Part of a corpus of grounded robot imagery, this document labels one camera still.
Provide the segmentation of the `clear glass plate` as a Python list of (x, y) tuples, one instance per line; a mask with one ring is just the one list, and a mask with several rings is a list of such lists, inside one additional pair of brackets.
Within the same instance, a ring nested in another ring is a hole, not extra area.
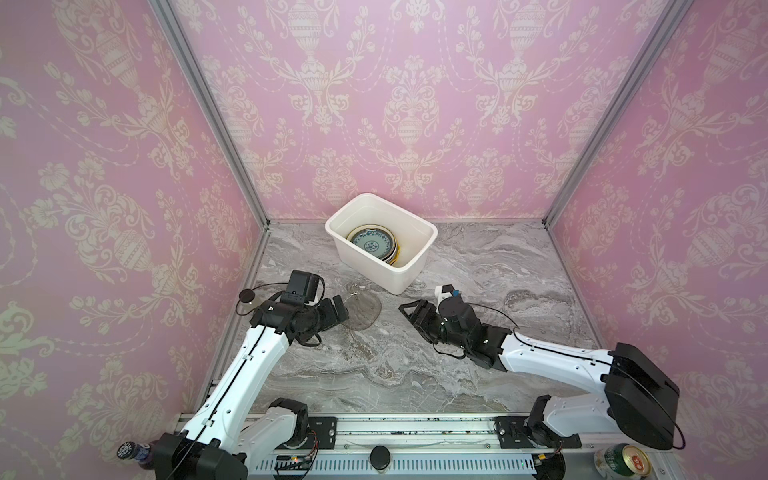
[(363, 331), (370, 328), (379, 318), (382, 304), (379, 297), (370, 291), (350, 293), (344, 299), (348, 310), (348, 319), (343, 325), (352, 331)]

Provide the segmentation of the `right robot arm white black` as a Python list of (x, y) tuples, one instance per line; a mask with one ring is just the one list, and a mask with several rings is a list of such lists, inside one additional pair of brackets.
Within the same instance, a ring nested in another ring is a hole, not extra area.
[(526, 419), (535, 443), (556, 447), (587, 433), (621, 433), (655, 450), (682, 450), (679, 387), (637, 347), (581, 349), (537, 340), (482, 322), (458, 292), (437, 303), (421, 299), (399, 311), (432, 347), (459, 349), (457, 359), (502, 372), (540, 376), (579, 389), (572, 397), (539, 396)]

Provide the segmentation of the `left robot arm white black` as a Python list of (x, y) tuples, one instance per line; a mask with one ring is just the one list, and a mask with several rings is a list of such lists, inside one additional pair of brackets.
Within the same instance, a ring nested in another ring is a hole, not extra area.
[(280, 446), (313, 447), (305, 403), (274, 400), (253, 424), (246, 418), (273, 368), (288, 348), (321, 344), (321, 333), (348, 320), (340, 296), (325, 295), (324, 279), (294, 270), (281, 291), (249, 313), (239, 354), (180, 432), (153, 447), (158, 479), (245, 479)]

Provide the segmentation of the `white plastic bin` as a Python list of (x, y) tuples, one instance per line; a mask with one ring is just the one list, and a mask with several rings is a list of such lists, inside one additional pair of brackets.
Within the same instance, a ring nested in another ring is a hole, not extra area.
[(438, 236), (432, 223), (372, 193), (341, 207), (325, 230), (343, 263), (394, 295), (421, 273)]

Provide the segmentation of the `small jar black lid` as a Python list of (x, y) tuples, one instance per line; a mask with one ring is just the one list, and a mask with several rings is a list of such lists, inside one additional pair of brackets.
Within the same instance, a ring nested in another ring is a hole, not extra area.
[(254, 304), (258, 287), (246, 288), (239, 292), (238, 302), (235, 307), (235, 313), (238, 316), (248, 316), (252, 314), (258, 306)]

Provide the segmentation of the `black round knob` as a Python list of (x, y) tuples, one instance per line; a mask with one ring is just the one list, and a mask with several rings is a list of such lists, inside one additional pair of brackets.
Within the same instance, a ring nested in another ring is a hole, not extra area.
[(377, 472), (386, 471), (392, 462), (390, 450), (383, 445), (376, 445), (370, 452), (369, 463)]

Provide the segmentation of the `green beer can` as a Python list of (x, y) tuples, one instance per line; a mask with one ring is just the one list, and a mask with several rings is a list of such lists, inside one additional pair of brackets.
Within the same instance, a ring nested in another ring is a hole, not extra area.
[(597, 450), (593, 460), (596, 471), (607, 480), (646, 479), (652, 473), (652, 464), (647, 454), (627, 443)]

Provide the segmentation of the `purple drink bottle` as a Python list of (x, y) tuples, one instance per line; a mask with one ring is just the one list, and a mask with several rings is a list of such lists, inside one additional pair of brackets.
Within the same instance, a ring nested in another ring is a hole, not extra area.
[(153, 470), (153, 447), (154, 443), (126, 441), (117, 448), (116, 456), (120, 460), (133, 460), (144, 470)]

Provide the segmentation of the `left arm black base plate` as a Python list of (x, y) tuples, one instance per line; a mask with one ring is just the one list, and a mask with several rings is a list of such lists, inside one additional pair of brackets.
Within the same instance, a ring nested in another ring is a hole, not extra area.
[(334, 416), (309, 416), (300, 418), (297, 430), (279, 450), (312, 449), (333, 450), (336, 443), (338, 418)]

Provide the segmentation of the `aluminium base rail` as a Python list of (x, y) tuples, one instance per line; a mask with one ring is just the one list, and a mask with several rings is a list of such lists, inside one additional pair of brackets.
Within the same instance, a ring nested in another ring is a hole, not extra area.
[[(597, 450), (628, 442), (620, 433), (579, 435), (580, 449), (502, 449), (493, 413), (319, 414), (338, 418), (333, 450), (275, 450), (251, 479), (597, 479)], [(392, 462), (369, 463), (376, 445)]]

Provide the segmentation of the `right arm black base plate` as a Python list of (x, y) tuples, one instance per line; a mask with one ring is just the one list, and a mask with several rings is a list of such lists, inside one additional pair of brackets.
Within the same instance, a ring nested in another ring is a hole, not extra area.
[(499, 416), (493, 419), (493, 430), (502, 449), (580, 449), (578, 434), (562, 437), (542, 422), (532, 423), (524, 416)]

